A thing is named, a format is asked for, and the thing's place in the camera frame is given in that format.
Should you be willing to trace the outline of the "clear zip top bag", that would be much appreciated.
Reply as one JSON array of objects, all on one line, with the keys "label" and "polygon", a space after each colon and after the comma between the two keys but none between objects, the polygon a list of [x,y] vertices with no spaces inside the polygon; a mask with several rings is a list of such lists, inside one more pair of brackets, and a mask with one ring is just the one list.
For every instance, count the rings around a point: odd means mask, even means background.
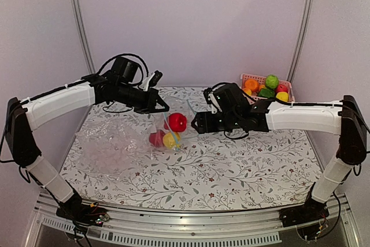
[{"label": "clear zip top bag", "polygon": [[151,151],[179,151],[198,136],[191,126],[196,111],[189,99],[166,97],[169,111],[154,116],[145,131]]}]

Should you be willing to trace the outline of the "yellow toy lemon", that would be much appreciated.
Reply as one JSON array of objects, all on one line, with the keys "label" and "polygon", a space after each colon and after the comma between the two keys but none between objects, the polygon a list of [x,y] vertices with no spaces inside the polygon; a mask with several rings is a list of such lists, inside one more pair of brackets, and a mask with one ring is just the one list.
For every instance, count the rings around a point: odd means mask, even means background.
[{"label": "yellow toy lemon", "polygon": [[180,140],[181,140],[181,137],[178,132],[168,132],[162,138],[162,142],[164,146],[168,149],[179,148]]},{"label": "yellow toy lemon", "polygon": [[280,91],[276,94],[276,98],[283,102],[289,102],[289,94],[285,91]]}]

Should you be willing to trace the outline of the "red toy pomegranate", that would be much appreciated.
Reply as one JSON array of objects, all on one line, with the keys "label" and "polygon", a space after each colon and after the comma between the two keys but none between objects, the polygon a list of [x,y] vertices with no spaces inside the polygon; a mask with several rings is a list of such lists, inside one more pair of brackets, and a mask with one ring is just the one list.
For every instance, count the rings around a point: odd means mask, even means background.
[{"label": "red toy pomegranate", "polygon": [[164,147],[163,137],[165,132],[163,130],[158,130],[157,132],[151,133],[149,135],[149,142],[156,148]]}]

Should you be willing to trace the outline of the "red toy bell pepper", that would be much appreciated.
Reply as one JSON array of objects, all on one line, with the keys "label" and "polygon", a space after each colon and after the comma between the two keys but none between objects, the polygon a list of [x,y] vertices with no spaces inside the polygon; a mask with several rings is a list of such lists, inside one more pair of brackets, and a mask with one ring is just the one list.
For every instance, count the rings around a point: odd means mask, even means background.
[{"label": "red toy bell pepper", "polygon": [[165,119],[164,128],[174,132],[184,132],[187,128],[187,118],[181,113],[172,113]]}]

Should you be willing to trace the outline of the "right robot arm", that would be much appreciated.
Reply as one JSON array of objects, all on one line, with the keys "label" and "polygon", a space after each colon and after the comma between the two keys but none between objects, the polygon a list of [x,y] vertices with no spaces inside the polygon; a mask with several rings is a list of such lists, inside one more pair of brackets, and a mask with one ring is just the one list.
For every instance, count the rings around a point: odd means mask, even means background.
[{"label": "right robot arm", "polygon": [[322,103],[287,102],[277,98],[253,101],[237,84],[226,82],[207,88],[203,95],[211,110],[195,114],[191,126],[199,134],[232,132],[240,128],[245,133],[304,130],[339,135],[336,154],[311,187],[306,204],[299,209],[299,217],[305,222],[320,214],[321,205],[369,153],[369,128],[351,95]]}]

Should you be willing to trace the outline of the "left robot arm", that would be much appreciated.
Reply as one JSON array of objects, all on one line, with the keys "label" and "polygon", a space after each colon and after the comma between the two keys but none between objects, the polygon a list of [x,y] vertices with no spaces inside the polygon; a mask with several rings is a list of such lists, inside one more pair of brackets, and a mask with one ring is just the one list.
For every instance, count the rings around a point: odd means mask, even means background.
[{"label": "left robot arm", "polygon": [[108,62],[112,67],[107,71],[100,68],[34,97],[23,100],[14,97],[8,101],[1,137],[1,144],[7,144],[12,155],[8,162],[31,174],[73,220],[82,220],[86,215],[82,198],[42,156],[33,132],[69,112],[103,102],[118,102],[139,114],[169,111],[155,88],[162,77],[160,71],[150,73],[144,60],[131,53],[118,54]]}]

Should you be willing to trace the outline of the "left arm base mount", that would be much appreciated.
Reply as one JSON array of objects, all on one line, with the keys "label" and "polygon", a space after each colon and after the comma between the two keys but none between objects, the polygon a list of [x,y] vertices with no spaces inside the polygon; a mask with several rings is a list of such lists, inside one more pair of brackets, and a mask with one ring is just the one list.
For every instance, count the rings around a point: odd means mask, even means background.
[{"label": "left arm base mount", "polygon": [[58,201],[57,216],[84,226],[102,226],[110,219],[108,211],[97,202],[84,204],[81,196],[74,192],[65,202]]}]

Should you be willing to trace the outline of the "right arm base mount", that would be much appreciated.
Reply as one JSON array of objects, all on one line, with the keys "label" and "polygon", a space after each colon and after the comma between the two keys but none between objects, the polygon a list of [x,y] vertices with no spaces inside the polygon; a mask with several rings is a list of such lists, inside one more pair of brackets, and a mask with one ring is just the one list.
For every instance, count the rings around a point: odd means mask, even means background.
[{"label": "right arm base mount", "polygon": [[283,227],[296,226],[329,216],[326,203],[321,203],[307,196],[302,205],[281,209],[279,219]]}]

